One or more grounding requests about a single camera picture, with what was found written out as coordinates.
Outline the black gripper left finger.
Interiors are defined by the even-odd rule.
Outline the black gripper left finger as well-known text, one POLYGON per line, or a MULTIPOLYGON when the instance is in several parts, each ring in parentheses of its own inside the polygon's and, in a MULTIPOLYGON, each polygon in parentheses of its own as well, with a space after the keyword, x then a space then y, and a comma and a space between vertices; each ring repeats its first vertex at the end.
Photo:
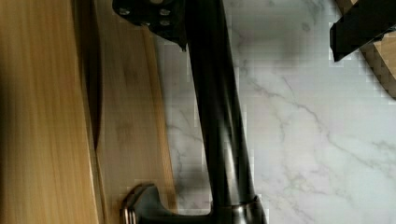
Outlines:
POLYGON ((186 0, 112 0, 113 10, 122 18, 168 41, 187 48, 186 0))

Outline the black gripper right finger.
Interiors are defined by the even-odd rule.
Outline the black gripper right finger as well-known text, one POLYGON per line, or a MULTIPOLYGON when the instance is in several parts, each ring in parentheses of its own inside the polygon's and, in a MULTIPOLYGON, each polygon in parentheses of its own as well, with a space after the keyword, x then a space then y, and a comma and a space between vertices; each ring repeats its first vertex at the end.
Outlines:
POLYGON ((395 30, 396 0, 358 0, 330 29, 333 59, 341 61, 395 30))

